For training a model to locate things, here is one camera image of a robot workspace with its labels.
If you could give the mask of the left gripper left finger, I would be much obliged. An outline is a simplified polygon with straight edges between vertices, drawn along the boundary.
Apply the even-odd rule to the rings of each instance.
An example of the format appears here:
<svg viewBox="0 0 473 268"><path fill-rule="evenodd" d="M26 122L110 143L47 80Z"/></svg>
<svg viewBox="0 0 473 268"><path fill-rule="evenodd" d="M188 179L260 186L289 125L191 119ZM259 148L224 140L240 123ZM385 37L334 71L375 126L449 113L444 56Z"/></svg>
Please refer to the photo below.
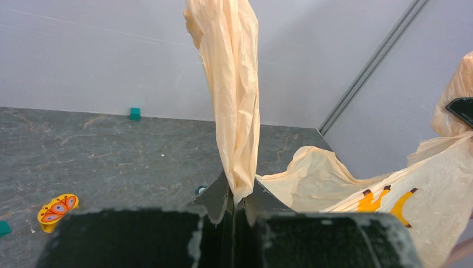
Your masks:
<svg viewBox="0 0 473 268"><path fill-rule="evenodd" d="M60 222L37 267L232 267L225 174L187 205L85 210Z"/></svg>

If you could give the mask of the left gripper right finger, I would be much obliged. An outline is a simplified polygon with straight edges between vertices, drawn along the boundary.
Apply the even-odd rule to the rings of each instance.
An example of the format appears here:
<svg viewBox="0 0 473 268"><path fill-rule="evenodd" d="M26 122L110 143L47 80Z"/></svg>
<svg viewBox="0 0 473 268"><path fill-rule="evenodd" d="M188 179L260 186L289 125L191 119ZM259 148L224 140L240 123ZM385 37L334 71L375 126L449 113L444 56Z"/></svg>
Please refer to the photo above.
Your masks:
<svg viewBox="0 0 473 268"><path fill-rule="evenodd" d="M421 267L386 213L297 213L255 183L234 211L235 267Z"/></svg>

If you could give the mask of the orange plastic bag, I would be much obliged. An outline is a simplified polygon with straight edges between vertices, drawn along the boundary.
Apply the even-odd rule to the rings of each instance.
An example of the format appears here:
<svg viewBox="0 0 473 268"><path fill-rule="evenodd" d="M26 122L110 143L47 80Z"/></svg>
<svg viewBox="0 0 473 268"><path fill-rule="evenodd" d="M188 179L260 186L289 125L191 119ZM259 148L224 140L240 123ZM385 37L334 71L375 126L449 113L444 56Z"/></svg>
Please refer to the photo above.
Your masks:
<svg viewBox="0 0 473 268"><path fill-rule="evenodd" d="M438 137L421 142L406 168L360 180L335 153L304 146L286 171L259 176L257 17L248 1L187 1L184 17L204 66L216 142L236 203L261 182L296 212L390 213L407 228L423 267L453 259L472 212L472 129L446 105L472 96L472 54L462 58L435 106L431 127Z"/></svg>

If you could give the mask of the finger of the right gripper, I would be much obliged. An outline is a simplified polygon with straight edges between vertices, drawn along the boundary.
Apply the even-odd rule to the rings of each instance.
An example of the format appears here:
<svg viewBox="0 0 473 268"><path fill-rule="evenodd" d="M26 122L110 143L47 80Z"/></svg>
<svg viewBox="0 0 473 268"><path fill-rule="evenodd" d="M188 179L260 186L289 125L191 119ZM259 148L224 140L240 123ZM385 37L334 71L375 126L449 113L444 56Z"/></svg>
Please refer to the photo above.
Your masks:
<svg viewBox="0 0 473 268"><path fill-rule="evenodd" d="M455 98L445 108L460 121L473 128L472 101L472 97Z"/></svg>

